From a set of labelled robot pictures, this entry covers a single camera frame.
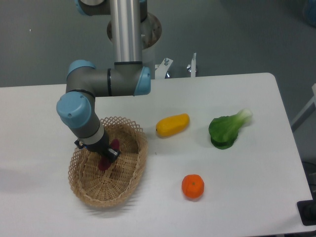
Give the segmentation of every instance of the metal bracket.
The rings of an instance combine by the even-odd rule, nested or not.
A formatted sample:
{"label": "metal bracket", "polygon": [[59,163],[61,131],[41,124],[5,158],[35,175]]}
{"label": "metal bracket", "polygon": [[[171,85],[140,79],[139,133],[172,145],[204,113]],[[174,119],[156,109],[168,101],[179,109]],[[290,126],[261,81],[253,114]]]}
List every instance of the metal bracket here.
{"label": "metal bracket", "polygon": [[312,86],[314,96],[307,102],[301,111],[291,121],[292,132],[295,132],[299,126],[316,110],[316,84]]}
{"label": "metal bracket", "polygon": [[160,65],[156,65],[157,69],[155,71],[155,79],[165,79],[168,69],[170,68],[173,60],[170,58],[165,58]]}

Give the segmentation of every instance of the toy vegetable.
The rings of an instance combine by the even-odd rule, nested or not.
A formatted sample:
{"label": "toy vegetable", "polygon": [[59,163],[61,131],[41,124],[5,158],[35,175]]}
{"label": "toy vegetable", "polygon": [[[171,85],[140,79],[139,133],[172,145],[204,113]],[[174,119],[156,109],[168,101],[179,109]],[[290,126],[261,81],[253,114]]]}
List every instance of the toy vegetable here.
{"label": "toy vegetable", "polygon": [[208,127],[212,144],[218,149],[227,149],[234,144],[239,129],[252,119],[249,109],[240,110],[236,115],[223,116],[212,120]]}

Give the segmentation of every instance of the yellow squash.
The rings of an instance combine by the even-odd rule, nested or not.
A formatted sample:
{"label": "yellow squash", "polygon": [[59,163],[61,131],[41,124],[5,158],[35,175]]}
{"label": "yellow squash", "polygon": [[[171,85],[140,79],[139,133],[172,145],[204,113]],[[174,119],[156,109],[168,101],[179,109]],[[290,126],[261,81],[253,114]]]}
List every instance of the yellow squash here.
{"label": "yellow squash", "polygon": [[156,125],[156,131],[159,136],[167,137],[184,130],[190,122],[187,114],[175,115],[160,120]]}

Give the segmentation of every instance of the woven basket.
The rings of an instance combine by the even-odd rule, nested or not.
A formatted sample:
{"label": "woven basket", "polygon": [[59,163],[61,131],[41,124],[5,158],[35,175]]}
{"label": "woven basket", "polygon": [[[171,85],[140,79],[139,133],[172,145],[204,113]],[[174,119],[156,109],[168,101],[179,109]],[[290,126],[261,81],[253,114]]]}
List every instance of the woven basket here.
{"label": "woven basket", "polygon": [[68,179],[74,194],[86,204],[110,207],[127,200],[143,174],[147,158],[147,140],[136,122],[110,117],[101,120],[110,142],[119,140],[118,159],[108,170],[98,168],[101,156],[86,148],[75,149]]}

